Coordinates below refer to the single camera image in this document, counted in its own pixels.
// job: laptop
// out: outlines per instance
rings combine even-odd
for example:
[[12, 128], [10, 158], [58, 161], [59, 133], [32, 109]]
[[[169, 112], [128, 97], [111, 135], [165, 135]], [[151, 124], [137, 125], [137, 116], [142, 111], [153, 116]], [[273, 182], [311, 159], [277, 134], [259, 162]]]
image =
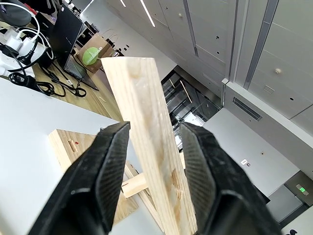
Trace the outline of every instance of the laptop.
[[71, 56], [78, 36], [83, 28], [83, 22], [77, 18], [65, 5], [61, 6], [49, 42], [61, 68], [69, 75], [95, 90], [99, 90], [86, 70]]

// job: ceiling light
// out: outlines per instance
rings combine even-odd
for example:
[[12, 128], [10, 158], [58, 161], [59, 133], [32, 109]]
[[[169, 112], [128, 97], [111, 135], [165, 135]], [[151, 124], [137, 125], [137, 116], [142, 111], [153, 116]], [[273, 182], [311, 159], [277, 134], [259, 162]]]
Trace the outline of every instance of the ceiling light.
[[146, 11], [148, 17], [149, 17], [149, 20], [151, 21], [152, 26], [155, 27], [156, 25], [155, 25], [155, 23], [153, 22], [153, 20], [152, 20], [152, 18], [151, 18], [151, 16], [150, 16], [150, 13], [148, 12], [148, 9], [147, 9], [145, 3], [143, 2], [143, 0], [140, 0], [140, 1], [141, 1], [141, 4], [142, 4], [143, 8], [145, 9], [145, 11]]
[[187, 92], [187, 90], [186, 90], [184, 84], [182, 83], [182, 81], [180, 81], [180, 83], [182, 84], [182, 87], [184, 88], [184, 90], [185, 90], [185, 92], [186, 92], [186, 94], [187, 94], [187, 96], [188, 96], [188, 99], [190, 100], [190, 103], [192, 103], [191, 98], [190, 98], [190, 96], [189, 96], [189, 94], [188, 94], [188, 92]]
[[125, 3], [123, 2], [123, 0], [121, 0], [121, 3], [123, 4], [124, 7], [126, 7]]

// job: wooden plank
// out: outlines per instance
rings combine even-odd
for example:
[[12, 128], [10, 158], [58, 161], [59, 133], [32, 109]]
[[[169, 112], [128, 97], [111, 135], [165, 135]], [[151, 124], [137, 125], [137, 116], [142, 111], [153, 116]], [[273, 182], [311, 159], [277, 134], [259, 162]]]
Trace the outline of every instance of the wooden plank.
[[103, 58], [111, 89], [167, 235], [191, 235], [196, 218], [153, 58]]
[[[63, 172], [90, 147], [94, 138], [94, 135], [64, 130], [54, 130], [49, 135], [50, 143]], [[138, 204], [133, 198], [125, 198], [123, 193], [120, 193], [115, 211], [114, 224], [137, 209]]]
[[[138, 172], [133, 168], [133, 166], [130, 164], [129, 161], [126, 161], [125, 164], [125, 174], [126, 176], [131, 179], [132, 177], [136, 177], [138, 175]], [[152, 197], [150, 195], [150, 192], [148, 189], [140, 191], [138, 193], [138, 196], [141, 198], [142, 202], [147, 207], [148, 211], [152, 215], [153, 219], [156, 221], [162, 232], [164, 232], [164, 228], [161, 222], [161, 219], [157, 213], [157, 210], [155, 208], [154, 202], [152, 200]]]
[[[180, 152], [179, 156], [182, 168], [186, 169], [184, 153]], [[126, 198], [134, 196], [135, 194], [139, 193], [142, 190], [145, 190], [146, 188], [148, 188], [148, 183], [146, 181], [144, 173], [140, 173], [134, 176], [133, 178], [124, 181], [122, 184], [123, 194], [125, 195]]]

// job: exit sign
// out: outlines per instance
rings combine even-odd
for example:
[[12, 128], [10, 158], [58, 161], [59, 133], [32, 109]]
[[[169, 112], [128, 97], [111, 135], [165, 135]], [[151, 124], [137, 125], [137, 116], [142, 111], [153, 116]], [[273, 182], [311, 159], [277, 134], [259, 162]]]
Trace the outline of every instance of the exit sign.
[[299, 189], [300, 192], [302, 192], [305, 196], [309, 195], [308, 191], [306, 191], [305, 188], [303, 188], [301, 185], [296, 185], [297, 189]]

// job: black bag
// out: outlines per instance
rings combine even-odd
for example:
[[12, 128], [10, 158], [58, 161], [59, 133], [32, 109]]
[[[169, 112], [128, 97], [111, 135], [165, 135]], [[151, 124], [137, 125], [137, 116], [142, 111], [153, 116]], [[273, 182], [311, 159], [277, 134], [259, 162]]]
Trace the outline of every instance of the black bag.
[[56, 17], [62, 4], [62, 0], [21, 0], [21, 2], [26, 3], [36, 11], [40, 11], [54, 17]]

